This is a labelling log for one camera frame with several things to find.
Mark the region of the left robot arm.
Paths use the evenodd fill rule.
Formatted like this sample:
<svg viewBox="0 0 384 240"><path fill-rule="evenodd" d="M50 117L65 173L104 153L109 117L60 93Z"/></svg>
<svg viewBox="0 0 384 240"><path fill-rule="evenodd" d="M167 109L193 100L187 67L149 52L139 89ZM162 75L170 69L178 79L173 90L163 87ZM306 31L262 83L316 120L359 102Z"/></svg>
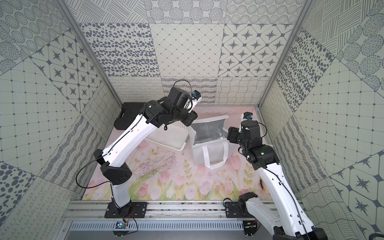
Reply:
<svg viewBox="0 0 384 240"><path fill-rule="evenodd" d="M188 133L182 128L171 127L162 129L175 122L190 126L197 118L193 108L200 100L187 100L186 107L176 105L166 108L170 101L149 101L142 108L132 124L110 146L101 151L97 161L101 164L101 171L110 182L112 189L112 203L118 211L128 209L131 204L128 180L132 171L126 164L126 159L135 148L150 134L155 134L155 141L163 146L182 149L188 138Z"/></svg>

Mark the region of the yellow handled pliers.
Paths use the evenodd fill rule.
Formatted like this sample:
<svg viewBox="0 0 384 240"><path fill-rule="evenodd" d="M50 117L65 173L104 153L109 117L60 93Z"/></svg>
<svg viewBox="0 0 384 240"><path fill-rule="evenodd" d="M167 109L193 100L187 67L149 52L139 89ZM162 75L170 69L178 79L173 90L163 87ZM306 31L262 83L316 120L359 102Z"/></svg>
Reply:
<svg viewBox="0 0 384 240"><path fill-rule="evenodd" d="M263 183L263 179L262 178L260 178L260 186L261 186L262 191L265 192L266 189L264 187L264 183Z"/></svg>

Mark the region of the black plastic tool case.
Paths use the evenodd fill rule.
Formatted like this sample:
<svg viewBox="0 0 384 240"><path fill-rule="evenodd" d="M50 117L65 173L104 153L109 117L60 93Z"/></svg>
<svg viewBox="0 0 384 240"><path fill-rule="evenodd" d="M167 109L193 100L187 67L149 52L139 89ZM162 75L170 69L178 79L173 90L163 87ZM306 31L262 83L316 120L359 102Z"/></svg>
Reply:
<svg viewBox="0 0 384 240"><path fill-rule="evenodd" d="M117 130L126 130L135 120L145 103L123 103L121 111L114 122Z"/></svg>

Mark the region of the white vent grille strip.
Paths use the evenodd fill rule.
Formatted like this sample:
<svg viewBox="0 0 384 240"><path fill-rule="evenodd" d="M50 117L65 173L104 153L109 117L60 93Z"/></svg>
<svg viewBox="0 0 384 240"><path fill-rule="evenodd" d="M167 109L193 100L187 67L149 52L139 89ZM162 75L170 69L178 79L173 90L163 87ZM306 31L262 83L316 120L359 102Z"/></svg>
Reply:
<svg viewBox="0 0 384 240"><path fill-rule="evenodd" d="M71 231L240 231L243 222L236 220L224 221L137 221L124 226L121 221L73 221Z"/></svg>

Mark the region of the floral pink table mat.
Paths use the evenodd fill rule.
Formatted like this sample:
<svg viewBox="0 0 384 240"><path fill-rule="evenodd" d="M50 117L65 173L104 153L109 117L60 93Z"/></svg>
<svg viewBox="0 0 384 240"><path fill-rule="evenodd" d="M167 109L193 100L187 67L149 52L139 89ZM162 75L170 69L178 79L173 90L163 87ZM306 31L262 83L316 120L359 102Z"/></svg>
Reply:
<svg viewBox="0 0 384 240"><path fill-rule="evenodd" d="M241 114L254 107L204 106L196 107L199 119L229 116L225 128L239 127ZM272 200L267 187L260 185L260 177L246 159L235 149L224 166L210 170L195 165L188 141L181 154L166 151L152 143L142 141L126 160L133 175L128 181L133 201L146 200L237 200L239 195L254 192L262 200ZM109 184L87 189L82 200L111 200Z"/></svg>

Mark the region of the aluminium mounting rail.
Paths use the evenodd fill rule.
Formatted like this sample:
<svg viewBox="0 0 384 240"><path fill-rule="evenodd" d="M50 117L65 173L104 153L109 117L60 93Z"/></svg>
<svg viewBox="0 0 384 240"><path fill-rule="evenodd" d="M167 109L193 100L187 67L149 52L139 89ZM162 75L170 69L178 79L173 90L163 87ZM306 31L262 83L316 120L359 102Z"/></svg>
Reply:
<svg viewBox="0 0 384 240"><path fill-rule="evenodd" d="M132 210L118 211L109 201L71 201L64 220L122 220L131 216L136 220L225 220L246 219L239 212L237 202L218 201L147 201L147 205L133 201Z"/></svg>

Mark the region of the white perforated plastic basket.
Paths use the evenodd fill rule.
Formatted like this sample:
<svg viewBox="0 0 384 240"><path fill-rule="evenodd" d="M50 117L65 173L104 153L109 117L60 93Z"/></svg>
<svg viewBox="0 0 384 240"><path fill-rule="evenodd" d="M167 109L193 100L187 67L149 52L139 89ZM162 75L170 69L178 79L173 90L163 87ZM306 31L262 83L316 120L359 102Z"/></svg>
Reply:
<svg viewBox="0 0 384 240"><path fill-rule="evenodd" d="M172 123L167 127L167 130L164 130L164 127L156 129L145 141L174 154L182 154L189 139L187 127L181 122Z"/></svg>

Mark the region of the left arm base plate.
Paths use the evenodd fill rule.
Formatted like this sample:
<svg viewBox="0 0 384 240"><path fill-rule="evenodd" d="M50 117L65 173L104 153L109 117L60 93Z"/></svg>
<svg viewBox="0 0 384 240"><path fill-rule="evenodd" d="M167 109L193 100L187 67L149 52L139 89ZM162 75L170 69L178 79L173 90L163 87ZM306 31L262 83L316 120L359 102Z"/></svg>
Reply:
<svg viewBox="0 0 384 240"><path fill-rule="evenodd" d="M147 202L130 202L124 207L117 207L114 202L108 204L105 212L106 219L123 219L129 216L135 219L143 219L147 211Z"/></svg>

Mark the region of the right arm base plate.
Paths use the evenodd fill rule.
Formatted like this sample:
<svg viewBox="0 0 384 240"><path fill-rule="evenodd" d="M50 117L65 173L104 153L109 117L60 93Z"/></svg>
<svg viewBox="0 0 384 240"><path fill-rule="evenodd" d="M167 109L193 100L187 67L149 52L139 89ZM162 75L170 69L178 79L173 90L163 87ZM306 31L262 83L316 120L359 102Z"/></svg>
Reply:
<svg viewBox="0 0 384 240"><path fill-rule="evenodd" d="M257 197L258 195L256 195L254 192L248 192L240 195L237 202L234 202L229 198L225 198L222 204L225 208L226 218L254 218L254 216L248 212L246 201Z"/></svg>

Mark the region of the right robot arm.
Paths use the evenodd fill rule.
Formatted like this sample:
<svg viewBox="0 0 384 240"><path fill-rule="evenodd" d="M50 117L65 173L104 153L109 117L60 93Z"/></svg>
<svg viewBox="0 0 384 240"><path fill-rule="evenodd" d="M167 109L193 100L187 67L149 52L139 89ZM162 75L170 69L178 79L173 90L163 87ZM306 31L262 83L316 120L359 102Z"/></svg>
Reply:
<svg viewBox="0 0 384 240"><path fill-rule="evenodd" d="M248 192L239 196L240 214L256 219L274 240L326 240L325 231L315 227L294 196L274 149L263 144L260 126L258 121L244 120L239 128L229 128L227 139L239 145L239 153L259 174L277 212L266 207L257 194Z"/></svg>

